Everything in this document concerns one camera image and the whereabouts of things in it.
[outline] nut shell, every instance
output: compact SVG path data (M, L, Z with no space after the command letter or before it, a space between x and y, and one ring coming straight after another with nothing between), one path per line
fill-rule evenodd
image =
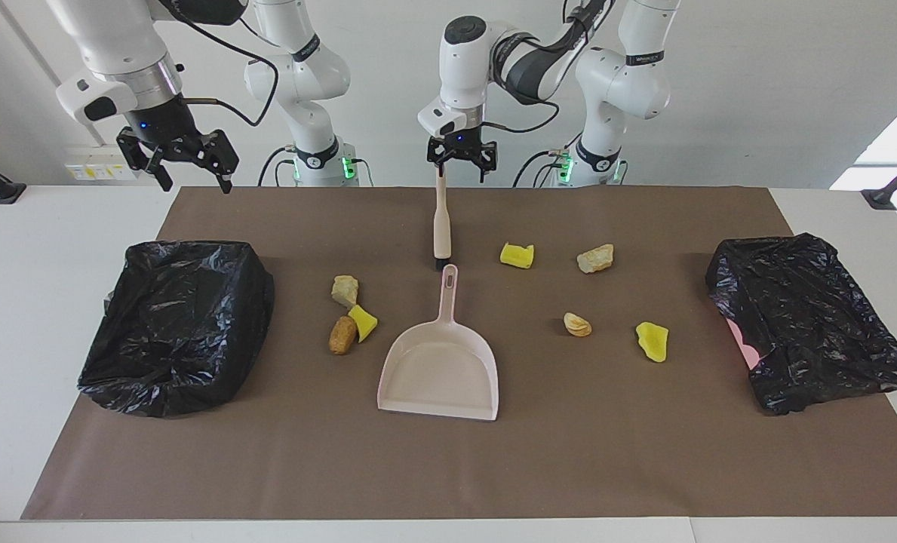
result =
M586 337L592 333L592 324L575 313L566 313L562 317L562 324L565 324L566 330L575 337Z

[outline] yellow piece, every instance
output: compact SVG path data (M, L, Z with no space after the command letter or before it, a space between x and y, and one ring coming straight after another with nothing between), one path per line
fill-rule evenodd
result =
M367 339L371 331L378 327L378 319L366 312L360 305L352 307L348 316L355 319L355 324L358 325L358 343Z
M535 259L535 245L519 247L518 245L505 244L499 261L502 264L514 265L516 268L529 269Z
M635 327L635 333L639 336L639 347L642 347L649 360L666 361L666 339L669 337L669 329L658 324L642 323Z

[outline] white table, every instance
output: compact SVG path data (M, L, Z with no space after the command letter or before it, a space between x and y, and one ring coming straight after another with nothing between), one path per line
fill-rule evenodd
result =
M0 207L0 541L897 542L897 518L17 522L76 399L75 380L128 245L175 195L31 186ZM797 233L830 241L897 337L897 216L852 192L773 190ZM890 401L897 412L897 392Z

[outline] brown potato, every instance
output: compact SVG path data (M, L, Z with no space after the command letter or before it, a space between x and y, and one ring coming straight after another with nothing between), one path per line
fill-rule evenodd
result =
M348 354L351 350L351 344L355 343L355 337L358 337L358 325L355 319L345 315L334 323L334 329L330 331L330 339L327 340L327 347L334 354Z

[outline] pink dustpan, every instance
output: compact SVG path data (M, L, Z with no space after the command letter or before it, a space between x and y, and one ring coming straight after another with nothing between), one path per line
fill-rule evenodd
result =
M391 346L378 384L378 409L494 420L499 371L492 348L455 322L458 268L441 273L438 319L405 330Z

